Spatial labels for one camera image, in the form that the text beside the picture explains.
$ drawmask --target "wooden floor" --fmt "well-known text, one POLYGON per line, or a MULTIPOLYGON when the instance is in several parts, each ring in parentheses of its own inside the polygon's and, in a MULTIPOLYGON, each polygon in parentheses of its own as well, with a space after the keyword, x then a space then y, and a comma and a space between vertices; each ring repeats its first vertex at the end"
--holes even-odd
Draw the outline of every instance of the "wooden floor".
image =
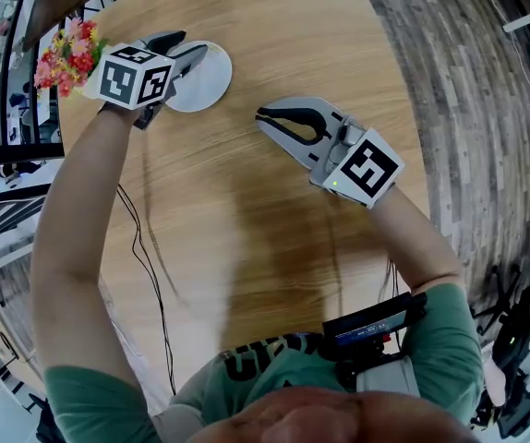
MULTIPOLYGON (((492 265, 516 262, 530 281, 530 86, 512 39, 490 0, 370 1, 409 89, 431 219, 459 254, 470 300, 488 303, 492 265)), ((527 32, 516 34, 530 80, 527 32)))

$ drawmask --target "black cable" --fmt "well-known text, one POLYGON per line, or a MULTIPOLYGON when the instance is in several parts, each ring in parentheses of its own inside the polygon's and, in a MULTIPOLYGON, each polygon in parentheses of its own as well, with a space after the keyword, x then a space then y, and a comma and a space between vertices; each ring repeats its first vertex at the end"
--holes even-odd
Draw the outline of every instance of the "black cable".
POLYGON ((134 234, 134 240, 132 242, 132 253, 134 257, 136 257, 136 259, 142 265, 142 267, 146 270, 149 277, 151 278, 152 287, 154 288, 154 293, 156 294, 156 299, 158 300, 159 308, 161 310, 161 319, 163 323, 164 352, 166 354, 166 366, 167 366, 167 371, 169 375, 169 383, 171 385, 171 391, 173 392, 173 395, 176 395, 175 373, 173 370, 173 363, 174 363, 173 362, 173 350, 171 349, 169 333, 168 333, 168 329, 166 328, 166 319, 164 317, 164 305, 163 305, 163 297, 161 294, 161 287, 158 282, 158 277, 156 276, 154 267, 152 266, 152 262, 148 254, 148 251, 146 250, 146 246, 144 245, 144 241, 142 238, 141 222, 139 219, 138 211, 136 210, 136 207, 134 206, 134 202, 132 202, 131 198, 129 197, 129 195, 127 194, 127 192, 124 190, 124 188, 121 185, 117 186, 117 195, 119 196, 121 201, 126 206, 127 212, 130 214, 130 216, 132 217, 132 220, 136 224, 136 233, 134 234), (136 252, 136 243, 139 244, 142 252, 144 253, 146 260, 148 261, 148 266, 136 252))

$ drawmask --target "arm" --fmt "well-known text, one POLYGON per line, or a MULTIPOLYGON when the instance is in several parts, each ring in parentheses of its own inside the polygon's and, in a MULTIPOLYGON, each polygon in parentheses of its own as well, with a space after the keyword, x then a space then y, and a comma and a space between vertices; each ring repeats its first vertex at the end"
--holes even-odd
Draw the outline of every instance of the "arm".
POLYGON ((397 186, 391 187, 369 214, 413 293, 444 282, 464 284, 458 257, 448 241, 397 186))
POLYGON ((97 114, 66 156, 35 236, 31 294, 44 369, 87 367, 139 389, 98 288, 115 191, 138 115, 116 107, 97 114))

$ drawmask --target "flower bouquet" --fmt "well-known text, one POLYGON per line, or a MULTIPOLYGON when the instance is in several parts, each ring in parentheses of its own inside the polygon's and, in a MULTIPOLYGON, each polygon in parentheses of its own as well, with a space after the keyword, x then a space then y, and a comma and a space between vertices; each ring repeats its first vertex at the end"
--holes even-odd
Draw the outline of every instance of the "flower bouquet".
POLYGON ((57 86, 62 97, 83 88, 99 62, 107 40, 99 40, 97 24, 74 18, 68 31, 58 31, 45 50, 35 71, 35 87, 57 86))

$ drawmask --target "railing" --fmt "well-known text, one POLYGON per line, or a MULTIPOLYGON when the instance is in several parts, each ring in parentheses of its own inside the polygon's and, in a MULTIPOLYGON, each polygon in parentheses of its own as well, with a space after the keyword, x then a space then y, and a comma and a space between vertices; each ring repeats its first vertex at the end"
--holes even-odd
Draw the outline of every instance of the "railing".
POLYGON ((45 171, 37 162, 64 156, 57 92, 38 94, 33 84, 39 44, 22 50, 30 16, 26 2, 0 0, 0 233, 42 207, 52 176, 26 173, 45 171), (30 180, 36 177, 39 185, 30 180))

